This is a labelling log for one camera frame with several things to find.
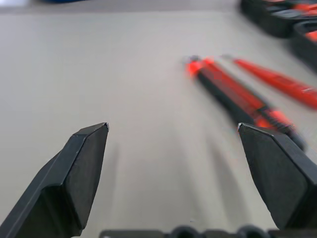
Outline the slim red screwdriver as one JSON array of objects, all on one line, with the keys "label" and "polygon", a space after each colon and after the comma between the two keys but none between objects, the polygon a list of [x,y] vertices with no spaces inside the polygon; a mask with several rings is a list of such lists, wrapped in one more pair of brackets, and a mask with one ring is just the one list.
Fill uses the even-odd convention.
[{"label": "slim red screwdriver", "polygon": [[306,107],[317,111],[317,88],[249,60],[236,58],[231,55],[223,55],[222,57],[233,62],[259,81],[266,83]]}]

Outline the red and black hand tool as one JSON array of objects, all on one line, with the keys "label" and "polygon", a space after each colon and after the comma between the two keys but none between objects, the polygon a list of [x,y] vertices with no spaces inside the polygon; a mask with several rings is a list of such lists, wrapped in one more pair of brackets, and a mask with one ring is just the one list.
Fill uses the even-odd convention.
[{"label": "red and black hand tool", "polygon": [[305,151],[306,142],[284,114],[271,107],[219,63],[209,58],[190,56],[185,65],[190,76],[226,109],[236,124],[248,123],[286,134]]}]

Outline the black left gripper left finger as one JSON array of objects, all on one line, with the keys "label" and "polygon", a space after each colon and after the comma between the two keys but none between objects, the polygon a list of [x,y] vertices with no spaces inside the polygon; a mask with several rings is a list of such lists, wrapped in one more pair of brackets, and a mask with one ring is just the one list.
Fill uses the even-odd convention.
[{"label": "black left gripper left finger", "polygon": [[35,175],[0,225],[0,238],[73,238],[87,225],[109,125],[80,129]]}]

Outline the black plastic tool case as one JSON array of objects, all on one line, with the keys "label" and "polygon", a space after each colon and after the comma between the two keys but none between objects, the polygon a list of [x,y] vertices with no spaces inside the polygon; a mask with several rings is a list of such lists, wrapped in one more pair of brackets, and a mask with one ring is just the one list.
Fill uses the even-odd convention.
[{"label": "black plastic tool case", "polygon": [[288,38],[293,54],[317,73],[317,0],[240,0],[239,9],[266,33]]}]

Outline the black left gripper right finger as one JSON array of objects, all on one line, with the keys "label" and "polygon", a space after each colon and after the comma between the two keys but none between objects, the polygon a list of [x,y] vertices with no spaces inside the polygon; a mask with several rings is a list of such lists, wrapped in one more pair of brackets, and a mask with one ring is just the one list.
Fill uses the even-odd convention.
[{"label": "black left gripper right finger", "polygon": [[284,133],[238,126],[254,184],[279,229],[317,229],[317,164]]}]

